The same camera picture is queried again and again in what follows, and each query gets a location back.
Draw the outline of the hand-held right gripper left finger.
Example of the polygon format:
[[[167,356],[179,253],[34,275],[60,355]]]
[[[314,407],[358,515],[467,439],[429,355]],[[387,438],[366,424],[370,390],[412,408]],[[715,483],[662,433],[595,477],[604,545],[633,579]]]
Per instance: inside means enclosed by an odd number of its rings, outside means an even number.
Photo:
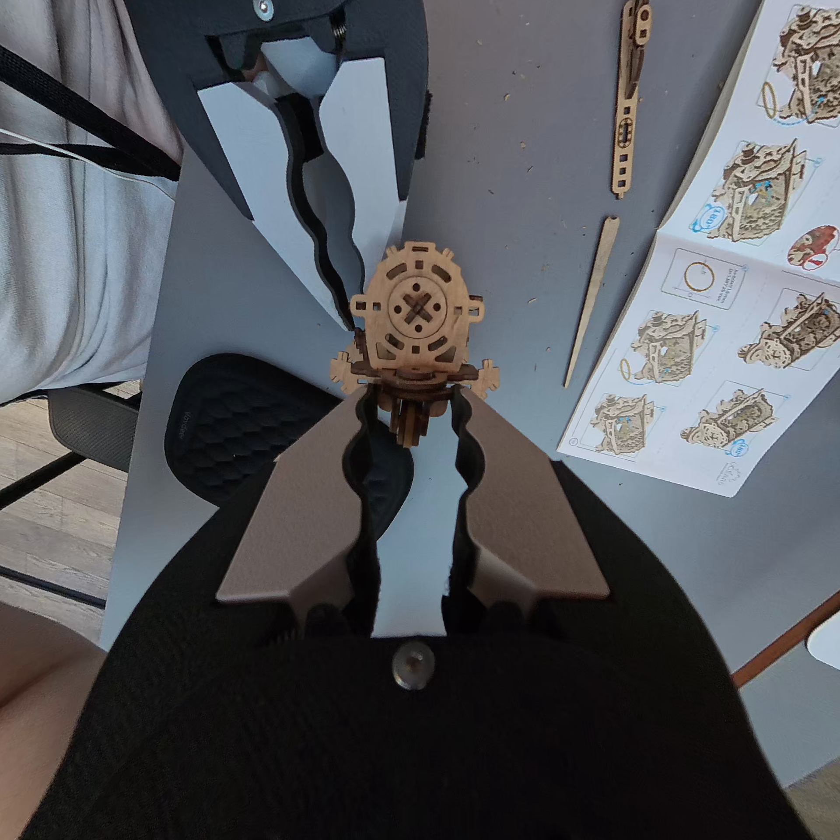
[[[282,602],[302,626],[330,605],[369,636],[381,587],[371,506],[372,392],[354,392],[279,455],[216,598]]]

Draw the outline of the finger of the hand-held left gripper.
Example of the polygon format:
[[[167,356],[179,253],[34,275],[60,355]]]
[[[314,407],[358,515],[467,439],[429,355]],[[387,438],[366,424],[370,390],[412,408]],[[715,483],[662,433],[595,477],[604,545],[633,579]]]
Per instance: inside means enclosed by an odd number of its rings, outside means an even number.
[[[322,140],[346,179],[352,199],[350,242],[360,278],[349,298],[369,284],[386,250],[403,241],[406,199],[399,197],[385,59],[345,60],[319,104]]]
[[[354,329],[327,230],[304,185],[304,165],[323,153],[310,100],[295,91],[272,98],[245,81],[197,95],[255,227],[325,311]]]

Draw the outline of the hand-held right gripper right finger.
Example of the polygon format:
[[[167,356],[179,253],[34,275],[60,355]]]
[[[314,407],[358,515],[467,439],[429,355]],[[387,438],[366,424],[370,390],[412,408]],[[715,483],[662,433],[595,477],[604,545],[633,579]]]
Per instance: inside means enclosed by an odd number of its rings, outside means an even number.
[[[449,634],[496,604],[530,618],[541,602],[603,601],[610,588],[552,460],[470,390],[453,390],[458,501],[445,596]]]

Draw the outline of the wooden cross plate assembly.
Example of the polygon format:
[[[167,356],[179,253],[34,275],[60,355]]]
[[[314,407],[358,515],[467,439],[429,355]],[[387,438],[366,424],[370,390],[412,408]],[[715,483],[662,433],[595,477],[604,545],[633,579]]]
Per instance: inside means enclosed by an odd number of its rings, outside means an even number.
[[[499,387],[492,360],[469,363],[469,328],[485,317],[485,305],[469,293],[450,249],[413,241],[389,247],[350,308],[364,321],[370,366],[351,365],[342,351],[330,361],[330,380],[346,395],[373,387],[399,445],[418,445],[429,420],[445,414],[453,386],[482,400]]]

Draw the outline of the person's right forearm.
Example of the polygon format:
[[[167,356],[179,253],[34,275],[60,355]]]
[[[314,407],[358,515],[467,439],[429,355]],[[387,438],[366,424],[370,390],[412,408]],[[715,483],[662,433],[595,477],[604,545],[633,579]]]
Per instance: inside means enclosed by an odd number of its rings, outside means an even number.
[[[1,604],[1,838],[18,838],[66,754],[106,657],[48,618]]]

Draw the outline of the adjoining grey desk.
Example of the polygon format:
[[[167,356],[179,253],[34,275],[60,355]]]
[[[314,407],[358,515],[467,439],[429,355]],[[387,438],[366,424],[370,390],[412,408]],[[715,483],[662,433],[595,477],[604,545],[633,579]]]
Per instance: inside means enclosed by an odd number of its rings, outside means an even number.
[[[839,672],[811,656],[805,640],[838,613],[832,596],[734,674],[752,728],[785,788],[839,754]]]

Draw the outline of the black quilted wrist rest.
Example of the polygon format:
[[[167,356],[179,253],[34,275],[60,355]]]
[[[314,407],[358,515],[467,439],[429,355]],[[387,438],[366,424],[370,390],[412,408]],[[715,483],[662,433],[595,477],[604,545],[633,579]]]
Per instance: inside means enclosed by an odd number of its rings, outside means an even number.
[[[221,507],[339,402],[264,360],[208,356],[184,374],[175,393],[166,462],[192,494]]]

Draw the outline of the person's white shirt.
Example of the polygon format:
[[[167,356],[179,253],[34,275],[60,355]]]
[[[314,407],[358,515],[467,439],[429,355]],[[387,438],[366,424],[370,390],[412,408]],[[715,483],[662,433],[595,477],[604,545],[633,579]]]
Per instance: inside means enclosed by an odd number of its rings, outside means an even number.
[[[124,2],[2,2],[2,46],[181,163]],[[2,154],[2,403],[145,371],[176,184]]]

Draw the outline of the tapered wooden stick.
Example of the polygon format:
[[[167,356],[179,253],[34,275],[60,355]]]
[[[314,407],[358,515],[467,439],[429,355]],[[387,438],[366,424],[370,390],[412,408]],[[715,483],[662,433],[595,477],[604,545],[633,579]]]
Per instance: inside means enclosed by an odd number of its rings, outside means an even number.
[[[588,329],[592,312],[595,307],[598,291],[601,288],[606,267],[616,241],[620,219],[618,217],[607,217],[603,221],[602,230],[598,239],[595,257],[591,268],[587,288],[584,295],[583,307],[578,321],[577,330],[574,336],[574,343],[570,353],[569,363],[563,380],[563,387],[568,388],[574,373],[574,368],[579,359],[585,333]]]

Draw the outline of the wooden slotted strip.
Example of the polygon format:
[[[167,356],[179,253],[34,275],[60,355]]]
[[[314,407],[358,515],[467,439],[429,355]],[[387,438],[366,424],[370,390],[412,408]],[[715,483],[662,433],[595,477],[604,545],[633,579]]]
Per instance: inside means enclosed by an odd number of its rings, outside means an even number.
[[[618,50],[611,185],[612,193],[619,200],[632,185],[638,82],[652,21],[650,2],[627,1],[624,4]]]

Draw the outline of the white object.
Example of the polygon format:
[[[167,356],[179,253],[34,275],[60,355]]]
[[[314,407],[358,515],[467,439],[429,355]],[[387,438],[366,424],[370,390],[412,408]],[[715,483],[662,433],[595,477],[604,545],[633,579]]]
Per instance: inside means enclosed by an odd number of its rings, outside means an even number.
[[[836,612],[816,626],[805,640],[808,653],[835,670],[840,669],[839,633],[840,613]]]

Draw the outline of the white instruction booklet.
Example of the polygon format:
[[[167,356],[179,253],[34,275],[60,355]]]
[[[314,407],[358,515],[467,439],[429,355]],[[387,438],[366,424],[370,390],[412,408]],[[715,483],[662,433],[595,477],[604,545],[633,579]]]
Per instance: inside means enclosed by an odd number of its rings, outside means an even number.
[[[733,497],[838,370],[838,2],[762,2],[558,452]]]

